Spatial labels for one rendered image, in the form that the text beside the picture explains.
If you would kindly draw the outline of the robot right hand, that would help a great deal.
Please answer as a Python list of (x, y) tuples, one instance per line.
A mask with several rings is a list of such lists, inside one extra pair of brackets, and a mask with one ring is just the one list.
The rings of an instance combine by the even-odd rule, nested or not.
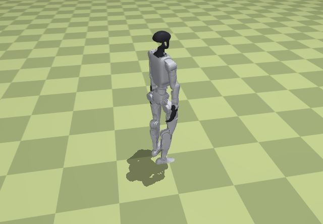
[(170, 116), (169, 120), (167, 120), (166, 122), (171, 122), (174, 119), (174, 117), (176, 116), (176, 112), (178, 111), (178, 109), (175, 110), (175, 108), (176, 107), (174, 105), (172, 105), (172, 108), (171, 108), (171, 110), (172, 110), (171, 116)]

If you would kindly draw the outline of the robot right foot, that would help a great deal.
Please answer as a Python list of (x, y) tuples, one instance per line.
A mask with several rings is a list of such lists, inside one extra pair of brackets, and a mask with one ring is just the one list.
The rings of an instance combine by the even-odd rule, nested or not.
[(156, 164), (163, 164), (163, 163), (170, 163), (170, 162), (173, 162), (175, 159), (172, 158), (172, 157), (166, 157), (166, 160), (162, 160), (161, 157), (157, 158), (156, 159)]

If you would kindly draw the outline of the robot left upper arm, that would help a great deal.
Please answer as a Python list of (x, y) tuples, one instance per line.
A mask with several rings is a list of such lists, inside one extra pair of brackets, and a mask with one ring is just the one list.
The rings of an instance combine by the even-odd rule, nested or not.
[(151, 49), (151, 50), (149, 50), (149, 51), (148, 51), (148, 57), (149, 57), (149, 72), (150, 72), (150, 73), (151, 73), (150, 55), (151, 55), (151, 53), (152, 53), (154, 50), (156, 50), (156, 49)]

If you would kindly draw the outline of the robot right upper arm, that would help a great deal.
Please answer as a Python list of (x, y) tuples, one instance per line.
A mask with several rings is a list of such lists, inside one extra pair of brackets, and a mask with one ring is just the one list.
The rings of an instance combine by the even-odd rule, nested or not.
[(177, 79), (177, 64), (175, 63), (175, 61), (171, 60), (171, 59), (167, 59), (165, 60), (165, 69), (168, 72), (168, 76), (169, 76), (169, 82), (170, 82), (170, 88), (172, 90), (174, 90), (174, 86), (176, 84), (179, 84), (176, 82)]

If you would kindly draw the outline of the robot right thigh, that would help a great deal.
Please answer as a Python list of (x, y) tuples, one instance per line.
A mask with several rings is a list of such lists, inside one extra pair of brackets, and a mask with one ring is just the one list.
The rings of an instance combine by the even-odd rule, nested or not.
[[(163, 111), (166, 113), (166, 121), (169, 120), (172, 110), (171, 110), (171, 105), (172, 102), (169, 101), (168, 99), (163, 100)], [(174, 117), (174, 119), (171, 122), (166, 122), (167, 124), (167, 128), (166, 129), (162, 129), (160, 131), (160, 136), (162, 138), (163, 133), (170, 133), (170, 136), (173, 134), (175, 127), (177, 125), (177, 119), (178, 119), (178, 111), (176, 112), (176, 116)]]

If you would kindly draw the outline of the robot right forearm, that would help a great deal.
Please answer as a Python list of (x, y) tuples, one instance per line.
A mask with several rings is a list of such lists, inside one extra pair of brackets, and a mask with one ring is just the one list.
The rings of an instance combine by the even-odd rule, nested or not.
[[(172, 105), (174, 105), (176, 108), (175, 110), (179, 107), (179, 90), (180, 90), (180, 84), (176, 84), (174, 86), (174, 90), (171, 91), (171, 95), (172, 95)], [(171, 107), (172, 107), (171, 105)]]

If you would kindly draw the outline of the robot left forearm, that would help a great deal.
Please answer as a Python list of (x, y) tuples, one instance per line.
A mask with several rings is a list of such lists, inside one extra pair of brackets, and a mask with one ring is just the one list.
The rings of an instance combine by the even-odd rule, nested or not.
[(152, 86), (152, 90), (156, 90), (156, 85), (153, 82), (153, 78), (152, 78), (151, 73), (149, 73), (149, 77), (150, 77), (150, 81), (151, 81), (150, 83), (151, 83), (151, 86)]

